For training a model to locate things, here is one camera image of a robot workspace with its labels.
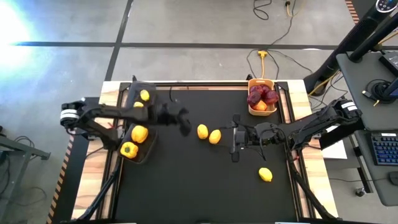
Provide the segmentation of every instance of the black tabletop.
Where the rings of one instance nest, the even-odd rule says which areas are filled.
[[[159,96],[168,100],[168,91]],[[219,144],[211,145],[196,134],[198,124],[209,132],[226,126],[235,113],[247,124],[280,123],[278,113],[251,116],[246,91],[173,91],[190,110],[193,130],[183,137],[176,126],[156,127],[157,145],[148,161],[124,161],[116,219],[138,223],[292,222],[296,220],[292,187],[283,145],[266,147],[267,162],[251,149],[232,163],[232,130],[222,130]],[[258,175],[261,167],[273,173],[272,182]]]
[[[359,63],[350,61],[346,54],[337,55],[338,65],[343,72],[349,92],[362,114],[365,128],[369,131],[387,131],[398,129],[398,101],[384,105],[374,102],[363,96],[365,86],[374,79],[380,78],[393,81],[395,76],[379,61],[380,53],[369,53],[364,55]]]
[[[371,148],[369,147],[369,137],[366,131],[356,131],[355,138],[358,141],[358,146],[361,149],[364,157],[366,166],[368,167],[369,173],[374,181],[374,186],[379,195],[380,201],[385,206],[397,206],[398,205],[398,186],[393,185],[387,179],[388,173],[392,171],[398,171],[397,166],[376,166],[374,165],[373,157],[371,154]]]

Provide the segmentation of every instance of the wooden table frame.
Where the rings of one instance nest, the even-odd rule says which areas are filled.
[[[172,86],[173,90],[242,90],[247,91],[247,81],[213,81],[213,82],[198,82],[198,81],[185,81],[185,82],[153,82],[157,85],[157,89],[169,90]],[[278,80],[278,83],[283,86],[280,89],[280,104],[282,105],[281,117],[284,118],[286,123],[300,119],[304,116],[311,114],[310,105],[305,91],[304,83],[302,80]],[[110,106],[123,105],[125,97],[119,96],[121,89],[129,86],[128,82],[104,82],[99,103],[104,103]],[[121,124],[119,121],[113,119],[97,118],[97,123],[103,126],[110,127]],[[312,140],[311,145],[319,146],[317,140]],[[100,140],[92,141],[89,144],[87,153],[94,151],[102,146]],[[92,157],[86,159],[80,186],[75,200],[75,206],[72,213],[72,218],[78,218],[90,203],[95,198],[96,194],[100,191],[101,185],[109,176],[114,168],[116,162],[116,152],[99,151],[93,154]],[[317,196],[317,199],[322,205],[337,217],[337,211],[331,191],[328,174],[326,172],[325,163],[323,161],[322,152],[318,149],[306,147],[302,151],[302,162],[295,161],[296,168],[302,173],[303,178],[307,181],[312,192]],[[112,217],[115,204],[116,191],[118,182],[112,186],[108,191],[103,204],[97,210],[95,216],[92,218],[108,218]],[[305,197],[301,187],[294,182],[292,184],[292,191],[297,202],[295,203],[296,212],[298,217],[320,218],[319,214],[314,211],[313,207]]]

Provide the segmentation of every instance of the lemon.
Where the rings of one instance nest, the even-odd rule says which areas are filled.
[[[137,156],[138,146],[132,142],[125,142],[120,148],[120,153],[129,159],[133,159]]]
[[[148,101],[149,100],[149,92],[146,90],[141,90],[141,92],[139,93],[139,95],[141,96],[141,99],[144,101]]]
[[[261,179],[265,182],[271,182],[272,180],[272,172],[265,167],[261,167],[259,169],[259,175]]]
[[[131,131],[131,139],[138,143],[143,143],[148,137],[148,129],[137,125]]]
[[[218,129],[211,132],[209,137],[209,142],[212,144],[217,144],[221,139],[221,131]]]
[[[198,137],[200,139],[205,139],[209,135],[209,131],[207,130],[207,127],[204,124],[199,124],[198,126]]]
[[[141,102],[135,102],[132,107],[144,107],[144,105]]]

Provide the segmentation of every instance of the keyboard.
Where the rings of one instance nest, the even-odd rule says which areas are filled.
[[[398,133],[371,133],[375,165],[398,166]]]

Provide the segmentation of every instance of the gray floor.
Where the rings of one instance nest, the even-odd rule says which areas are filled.
[[[297,0],[296,9],[303,0]],[[3,42],[114,42],[127,0],[3,1],[0,2],[0,125],[10,138],[30,137],[51,152],[48,161],[33,160],[22,189],[42,187],[49,197],[30,207],[13,205],[6,220],[43,223],[47,218],[68,135],[59,125],[60,105],[83,96],[98,96],[113,48],[6,47]],[[288,28],[284,2],[275,0],[262,21],[252,13],[251,0],[135,0],[123,42],[183,42],[270,44]],[[290,34],[279,44],[337,45],[354,26],[344,0],[308,0],[293,21]],[[250,73],[248,49],[122,48],[112,80],[241,80]],[[330,50],[280,50],[315,71]],[[301,79],[309,71],[277,52],[279,79]],[[249,58],[260,75],[255,52]],[[266,78],[276,66],[266,58]],[[346,90],[344,79],[335,85]],[[325,103],[341,96],[330,89]],[[352,170],[330,171],[331,177],[354,180]],[[340,217],[347,220],[396,223],[398,208],[384,207],[376,194],[353,196],[358,183],[331,181]],[[19,200],[41,195],[28,190]]]

